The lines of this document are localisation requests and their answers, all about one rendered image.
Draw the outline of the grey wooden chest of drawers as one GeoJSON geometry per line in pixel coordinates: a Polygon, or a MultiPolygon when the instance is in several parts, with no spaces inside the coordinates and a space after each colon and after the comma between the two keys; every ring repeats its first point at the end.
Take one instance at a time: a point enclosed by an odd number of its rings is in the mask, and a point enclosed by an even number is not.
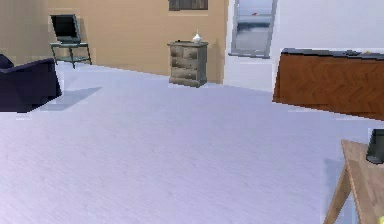
{"type": "Polygon", "coordinates": [[[172,84],[199,88],[207,82],[207,42],[194,43],[175,41],[168,43],[170,49],[172,84]]]}

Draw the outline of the grey framed window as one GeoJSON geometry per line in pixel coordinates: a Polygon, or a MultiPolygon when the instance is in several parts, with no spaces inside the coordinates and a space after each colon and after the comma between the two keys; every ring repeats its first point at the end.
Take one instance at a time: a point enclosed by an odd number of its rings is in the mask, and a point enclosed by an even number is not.
{"type": "Polygon", "coordinates": [[[278,0],[235,0],[230,56],[270,58],[278,0]]]}

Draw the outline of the dark green metal stand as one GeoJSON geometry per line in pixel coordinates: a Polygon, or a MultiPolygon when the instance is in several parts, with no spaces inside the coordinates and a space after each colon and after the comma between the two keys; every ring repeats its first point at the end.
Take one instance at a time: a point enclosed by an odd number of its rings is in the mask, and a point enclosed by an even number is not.
{"type": "Polygon", "coordinates": [[[68,63],[72,64],[73,68],[76,68],[76,64],[78,62],[88,61],[90,65],[93,64],[89,45],[85,42],[75,43],[75,44],[51,43],[50,48],[51,48],[55,63],[58,63],[59,61],[68,62],[68,63]],[[57,56],[56,51],[55,51],[56,48],[66,49],[68,51],[69,55],[68,56],[57,56]],[[76,56],[74,54],[74,50],[80,49],[80,48],[85,48],[87,50],[86,56],[76,56]]]}

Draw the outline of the brown counter with dark top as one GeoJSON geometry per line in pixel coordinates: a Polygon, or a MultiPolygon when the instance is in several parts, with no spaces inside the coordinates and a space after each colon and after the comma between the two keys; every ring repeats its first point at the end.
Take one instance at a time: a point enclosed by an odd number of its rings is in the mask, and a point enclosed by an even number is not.
{"type": "Polygon", "coordinates": [[[285,48],[273,101],[384,121],[384,53],[285,48]]]}

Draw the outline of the black television set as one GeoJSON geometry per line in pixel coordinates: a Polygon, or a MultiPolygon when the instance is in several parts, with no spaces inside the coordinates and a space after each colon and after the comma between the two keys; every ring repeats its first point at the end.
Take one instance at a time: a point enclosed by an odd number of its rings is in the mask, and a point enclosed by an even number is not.
{"type": "Polygon", "coordinates": [[[80,43],[81,36],[75,14],[51,15],[56,38],[62,43],[80,43]]]}

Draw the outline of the dark navy sofa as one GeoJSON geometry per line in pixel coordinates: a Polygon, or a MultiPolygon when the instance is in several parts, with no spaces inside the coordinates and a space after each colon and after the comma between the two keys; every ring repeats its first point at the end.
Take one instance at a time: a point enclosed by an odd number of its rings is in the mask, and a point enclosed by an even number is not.
{"type": "Polygon", "coordinates": [[[30,112],[62,95],[52,58],[15,66],[0,54],[0,112],[30,112]]]}

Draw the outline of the light wooden table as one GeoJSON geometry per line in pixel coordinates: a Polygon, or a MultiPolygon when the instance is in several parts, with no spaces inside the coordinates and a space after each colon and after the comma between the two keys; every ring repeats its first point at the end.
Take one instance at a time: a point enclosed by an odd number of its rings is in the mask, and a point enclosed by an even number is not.
{"type": "Polygon", "coordinates": [[[341,141],[345,164],[323,224],[335,224],[349,194],[353,194],[358,224],[377,224],[384,216],[384,164],[366,160],[367,144],[341,141]]]}

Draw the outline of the black cylindrical pot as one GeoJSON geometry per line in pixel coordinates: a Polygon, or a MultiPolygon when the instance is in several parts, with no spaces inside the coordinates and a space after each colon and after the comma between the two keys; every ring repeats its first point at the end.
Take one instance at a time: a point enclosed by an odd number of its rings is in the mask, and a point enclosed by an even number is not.
{"type": "Polygon", "coordinates": [[[384,164],[384,129],[373,129],[366,160],[375,165],[384,164]]]}

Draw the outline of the dark framed wall picture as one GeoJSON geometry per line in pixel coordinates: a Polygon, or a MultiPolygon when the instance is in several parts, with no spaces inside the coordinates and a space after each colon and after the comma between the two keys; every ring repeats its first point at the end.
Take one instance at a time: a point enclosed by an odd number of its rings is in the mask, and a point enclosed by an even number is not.
{"type": "Polygon", "coordinates": [[[170,11],[207,10],[208,0],[168,0],[170,11]]]}

